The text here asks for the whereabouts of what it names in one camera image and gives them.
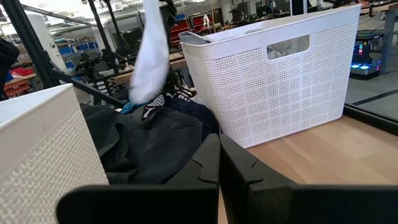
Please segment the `blue garment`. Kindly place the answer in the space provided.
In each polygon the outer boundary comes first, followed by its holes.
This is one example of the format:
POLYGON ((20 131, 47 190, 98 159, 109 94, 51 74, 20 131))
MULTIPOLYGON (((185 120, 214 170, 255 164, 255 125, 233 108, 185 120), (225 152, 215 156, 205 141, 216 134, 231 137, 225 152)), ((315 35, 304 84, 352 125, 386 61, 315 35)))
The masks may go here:
POLYGON ((120 111, 121 114, 131 114, 136 109, 140 108, 142 105, 132 104, 130 102, 126 103, 123 109, 120 111))

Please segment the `black machine with coloured lights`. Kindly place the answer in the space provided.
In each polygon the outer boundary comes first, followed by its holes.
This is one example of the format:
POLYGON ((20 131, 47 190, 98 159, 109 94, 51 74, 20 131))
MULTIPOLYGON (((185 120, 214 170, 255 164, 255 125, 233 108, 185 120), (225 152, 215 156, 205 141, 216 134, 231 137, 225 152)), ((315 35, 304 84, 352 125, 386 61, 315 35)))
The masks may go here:
POLYGON ((370 56, 374 44, 384 37, 383 34, 374 33, 358 34, 356 36, 353 58, 351 61, 350 78, 357 80, 370 80, 379 76, 379 65, 373 62, 370 56))

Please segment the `dark navy garment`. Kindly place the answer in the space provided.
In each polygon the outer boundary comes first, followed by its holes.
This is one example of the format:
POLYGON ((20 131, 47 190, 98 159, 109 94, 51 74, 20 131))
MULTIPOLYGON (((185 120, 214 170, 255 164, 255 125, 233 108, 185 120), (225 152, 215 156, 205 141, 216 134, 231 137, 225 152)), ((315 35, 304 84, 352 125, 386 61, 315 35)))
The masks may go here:
POLYGON ((204 105, 194 101, 185 101, 180 98, 167 100, 166 107, 190 115, 202 124, 202 140, 204 141, 209 134, 220 134, 219 124, 213 113, 204 105))

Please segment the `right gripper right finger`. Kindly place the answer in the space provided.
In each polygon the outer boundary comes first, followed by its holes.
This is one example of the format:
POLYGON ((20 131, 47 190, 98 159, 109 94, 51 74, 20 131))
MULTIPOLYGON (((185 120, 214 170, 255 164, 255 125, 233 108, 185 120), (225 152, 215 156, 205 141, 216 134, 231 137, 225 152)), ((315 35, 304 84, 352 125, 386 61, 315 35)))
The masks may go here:
POLYGON ((220 135, 229 224, 398 224, 398 185, 298 184, 220 135))

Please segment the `black white logo waistband garment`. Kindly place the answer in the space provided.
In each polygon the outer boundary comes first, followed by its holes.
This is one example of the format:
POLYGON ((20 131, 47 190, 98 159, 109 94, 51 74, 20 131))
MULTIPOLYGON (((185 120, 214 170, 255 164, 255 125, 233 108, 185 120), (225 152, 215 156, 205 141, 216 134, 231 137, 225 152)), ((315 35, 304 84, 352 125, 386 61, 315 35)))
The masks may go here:
POLYGON ((154 98, 149 104, 145 105, 142 120, 147 119, 152 114, 156 113, 158 110, 167 106, 167 103, 171 100, 185 100, 191 101, 191 98, 195 96, 195 93, 186 88, 180 88, 173 91, 165 91, 154 98))

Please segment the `wooden table with grey legs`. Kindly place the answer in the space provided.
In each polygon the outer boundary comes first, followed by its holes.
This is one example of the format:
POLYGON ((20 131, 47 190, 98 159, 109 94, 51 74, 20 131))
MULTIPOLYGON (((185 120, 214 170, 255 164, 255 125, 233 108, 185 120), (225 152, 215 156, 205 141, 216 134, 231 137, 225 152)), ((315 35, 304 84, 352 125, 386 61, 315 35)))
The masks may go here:
POLYGON ((392 56, 392 43, 396 14, 398 13, 398 0, 369 0, 361 3, 361 13, 373 17, 377 12, 385 12, 384 38, 382 41, 380 74, 388 73, 389 57, 392 56))

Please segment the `background wooden table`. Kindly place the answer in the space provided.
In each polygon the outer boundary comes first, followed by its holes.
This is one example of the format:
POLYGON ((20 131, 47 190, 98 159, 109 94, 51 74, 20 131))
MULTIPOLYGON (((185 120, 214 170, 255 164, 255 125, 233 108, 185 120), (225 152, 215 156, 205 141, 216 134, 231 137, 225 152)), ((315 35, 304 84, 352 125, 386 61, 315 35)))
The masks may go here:
MULTIPOLYGON (((175 52, 169 55, 170 68, 172 70, 179 70, 187 66, 185 57, 182 52, 175 52)), ((128 85, 133 74, 134 66, 128 65, 123 69, 118 76, 115 76, 114 81, 120 85, 128 85)))

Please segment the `blue storage bins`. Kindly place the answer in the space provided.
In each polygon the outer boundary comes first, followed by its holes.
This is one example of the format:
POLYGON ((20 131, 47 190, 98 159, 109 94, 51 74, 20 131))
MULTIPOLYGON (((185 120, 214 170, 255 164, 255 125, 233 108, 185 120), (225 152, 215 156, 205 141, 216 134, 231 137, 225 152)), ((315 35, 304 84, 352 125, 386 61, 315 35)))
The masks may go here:
POLYGON ((58 50, 62 57, 67 57, 81 52, 99 52, 96 42, 75 42, 71 44, 61 45, 58 50))

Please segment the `white perforated plastic basket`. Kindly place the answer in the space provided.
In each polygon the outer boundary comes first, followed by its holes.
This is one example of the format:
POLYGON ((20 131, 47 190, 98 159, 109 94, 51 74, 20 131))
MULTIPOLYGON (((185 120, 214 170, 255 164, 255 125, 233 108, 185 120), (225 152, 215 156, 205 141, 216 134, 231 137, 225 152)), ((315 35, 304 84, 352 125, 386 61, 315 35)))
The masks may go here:
POLYGON ((108 179, 74 87, 0 101, 0 224, 58 224, 58 201, 108 179))
POLYGON ((200 98, 244 148, 341 117, 359 5, 256 22, 180 42, 200 98), (304 35, 303 52, 269 60, 267 46, 304 35))

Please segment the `black printed hoodie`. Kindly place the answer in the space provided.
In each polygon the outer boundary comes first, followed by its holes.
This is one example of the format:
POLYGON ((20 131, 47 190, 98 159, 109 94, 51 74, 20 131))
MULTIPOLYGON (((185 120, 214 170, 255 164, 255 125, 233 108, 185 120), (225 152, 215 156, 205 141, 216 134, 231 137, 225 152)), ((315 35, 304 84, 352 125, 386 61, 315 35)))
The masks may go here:
POLYGON ((110 184, 162 184, 179 172, 202 144, 202 123, 161 108, 122 114, 107 106, 81 110, 110 184))

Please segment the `white cylindrical machine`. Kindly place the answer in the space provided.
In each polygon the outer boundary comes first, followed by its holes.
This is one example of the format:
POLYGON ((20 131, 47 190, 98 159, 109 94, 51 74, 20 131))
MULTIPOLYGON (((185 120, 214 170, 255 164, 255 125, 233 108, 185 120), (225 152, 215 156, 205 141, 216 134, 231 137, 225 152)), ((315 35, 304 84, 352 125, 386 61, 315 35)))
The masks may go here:
POLYGON ((50 31, 44 21, 41 14, 36 14, 33 12, 28 12, 27 17, 43 47, 43 49, 48 53, 51 61, 63 72, 68 73, 65 62, 59 52, 58 47, 55 44, 50 31))

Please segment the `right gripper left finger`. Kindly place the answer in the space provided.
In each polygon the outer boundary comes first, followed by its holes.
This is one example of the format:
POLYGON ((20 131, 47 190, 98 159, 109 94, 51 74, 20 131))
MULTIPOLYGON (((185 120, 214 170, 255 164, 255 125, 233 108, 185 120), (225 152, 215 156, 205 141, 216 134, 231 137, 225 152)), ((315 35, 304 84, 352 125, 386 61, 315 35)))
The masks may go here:
POLYGON ((217 224, 220 139, 210 134, 165 184, 87 185, 64 195, 58 224, 217 224))

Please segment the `red storage bins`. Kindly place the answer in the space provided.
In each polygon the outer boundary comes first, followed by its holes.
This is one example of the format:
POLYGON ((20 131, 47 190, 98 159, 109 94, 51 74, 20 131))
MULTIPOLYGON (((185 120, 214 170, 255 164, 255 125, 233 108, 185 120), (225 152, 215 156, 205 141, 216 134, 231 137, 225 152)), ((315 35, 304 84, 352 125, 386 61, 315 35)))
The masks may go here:
POLYGON ((178 14, 175 20, 175 24, 170 30, 170 40, 172 42, 178 42, 180 40, 179 33, 190 31, 199 35, 207 35, 210 33, 210 28, 206 28, 204 23, 204 17, 207 16, 210 21, 210 26, 214 24, 213 16, 208 14, 194 14, 192 16, 186 16, 185 14, 178 14))

